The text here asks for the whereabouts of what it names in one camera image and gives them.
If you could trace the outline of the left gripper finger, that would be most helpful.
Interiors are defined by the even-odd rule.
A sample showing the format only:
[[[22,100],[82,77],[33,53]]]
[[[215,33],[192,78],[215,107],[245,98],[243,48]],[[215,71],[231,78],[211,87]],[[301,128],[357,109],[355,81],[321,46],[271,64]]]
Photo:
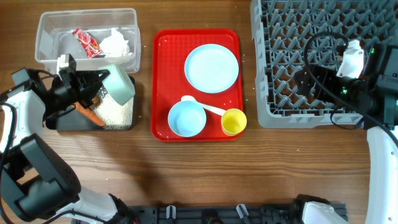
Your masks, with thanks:
[[[84,87],[80,91],[79,104],[81,104],[84,108],[91,107],[93,104],[92,99],[97,95],[102,86],[103,84],[101,82],[96,82],[92,85]]]
[[[91,86],[101,85],[107,76],[110,75],[110,71],[104,70],[82,70],[76,72],[79,84],[83,88],[89,88]]]

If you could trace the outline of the orange carrot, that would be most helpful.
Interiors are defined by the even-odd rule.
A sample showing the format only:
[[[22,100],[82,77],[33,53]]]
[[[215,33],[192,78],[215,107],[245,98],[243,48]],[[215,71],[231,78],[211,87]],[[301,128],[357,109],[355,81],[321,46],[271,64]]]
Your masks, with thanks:
[[[84,108],[84,107],[82,107],[81,104],[79,104],[79,102],[76,102],[75,109],[79,113],[81,113],[84,117],[88,118],[90,121],[95,123],[96,125],[98,125],[100,127],[105,126],[104,121],[101,118],[99,118],[90,108]]]

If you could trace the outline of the red snack wrapper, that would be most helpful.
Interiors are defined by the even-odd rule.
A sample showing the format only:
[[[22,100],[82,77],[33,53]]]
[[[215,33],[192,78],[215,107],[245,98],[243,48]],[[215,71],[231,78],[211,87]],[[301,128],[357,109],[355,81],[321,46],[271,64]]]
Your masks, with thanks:
[[[99,44],[89,33],[77,28],[73,31],[73,36],[82,45],[88,58],[97,57],[102,53],[102,49]]]

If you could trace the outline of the white rice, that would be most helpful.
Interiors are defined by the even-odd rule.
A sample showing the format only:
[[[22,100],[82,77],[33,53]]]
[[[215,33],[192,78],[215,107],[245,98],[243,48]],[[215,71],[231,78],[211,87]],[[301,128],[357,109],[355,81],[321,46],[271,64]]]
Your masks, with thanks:
[[[133,120],[134,98],[119,105],[111,95],[101,89],[98,94],[99,105],[93,106],[94,113],[105,123],[105,129],[129,129]]]

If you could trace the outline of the green bowl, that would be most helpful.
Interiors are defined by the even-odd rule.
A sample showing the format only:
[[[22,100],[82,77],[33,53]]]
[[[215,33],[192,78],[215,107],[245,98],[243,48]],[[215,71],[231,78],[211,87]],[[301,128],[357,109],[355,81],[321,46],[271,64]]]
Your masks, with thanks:
[[[125,105],[136,91],[129,75],[117,64],[99,67],[99,70],[108,70],[109,75],[103,80],[103,86],[119,105]]]

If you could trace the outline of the white napkin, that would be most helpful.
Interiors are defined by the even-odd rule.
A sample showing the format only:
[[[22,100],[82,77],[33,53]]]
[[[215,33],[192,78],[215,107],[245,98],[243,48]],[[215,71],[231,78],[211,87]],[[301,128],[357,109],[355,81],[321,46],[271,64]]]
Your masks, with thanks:
[[[125,57],[132,55],[129,41],[124,39],[122,33],[115,28],[111,29],[111,35],[99,44],[105,57]]]

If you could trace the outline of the yellow cup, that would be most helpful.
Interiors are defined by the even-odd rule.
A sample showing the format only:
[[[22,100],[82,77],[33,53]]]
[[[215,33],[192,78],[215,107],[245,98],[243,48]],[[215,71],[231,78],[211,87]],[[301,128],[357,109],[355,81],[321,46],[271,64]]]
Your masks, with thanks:
[[[247,117],[243,111],[231,108],[221,117],[221,127],[225,135],[235,136],[241,133],[247,125]]]

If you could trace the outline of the light blue bowl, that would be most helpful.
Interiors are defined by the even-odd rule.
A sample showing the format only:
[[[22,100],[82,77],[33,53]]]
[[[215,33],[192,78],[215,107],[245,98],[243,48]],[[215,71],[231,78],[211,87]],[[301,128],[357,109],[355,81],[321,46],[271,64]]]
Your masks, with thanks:
[[[198,135],[205,127],[206,113],[192,101],[179,101],[171,107],[167,121],[170,129],[178,136],[190,138]]]

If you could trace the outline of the light blue plate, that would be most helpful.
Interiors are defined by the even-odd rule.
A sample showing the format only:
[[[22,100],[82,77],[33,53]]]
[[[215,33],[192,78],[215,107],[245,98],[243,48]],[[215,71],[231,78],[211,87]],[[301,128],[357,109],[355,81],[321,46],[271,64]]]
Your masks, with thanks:
[[[189,84],[204,93],[221,93],[231,88],[239,75],[234,53],[218,44],[204,44],[193,49],[183,68]]]

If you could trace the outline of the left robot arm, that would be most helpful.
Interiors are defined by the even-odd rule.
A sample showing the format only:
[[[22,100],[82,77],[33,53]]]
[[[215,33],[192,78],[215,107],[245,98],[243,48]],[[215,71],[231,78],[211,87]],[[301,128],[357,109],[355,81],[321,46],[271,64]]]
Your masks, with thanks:
[[[25,222],[72,217],[87,223],[136,220],[124,202],[81,186],[73,169],[43,140],[43,122],[74,103],[88,107],[108,70],[63,68],[46,89],[41,70],[12,74],[15,86],[1,94],[5,113],[1,140],[1,204]]]

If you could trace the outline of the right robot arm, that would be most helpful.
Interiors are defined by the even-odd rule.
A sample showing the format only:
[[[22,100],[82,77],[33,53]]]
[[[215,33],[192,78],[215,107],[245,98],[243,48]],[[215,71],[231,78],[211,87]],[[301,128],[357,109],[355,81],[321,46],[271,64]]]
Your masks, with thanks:
[[[337,71],[305,65],[294,82],[300,94],[362,116],[371,161],[366,223],[397,223],[397,46],[375,44],[365,60],[351,41],[340,53]]]

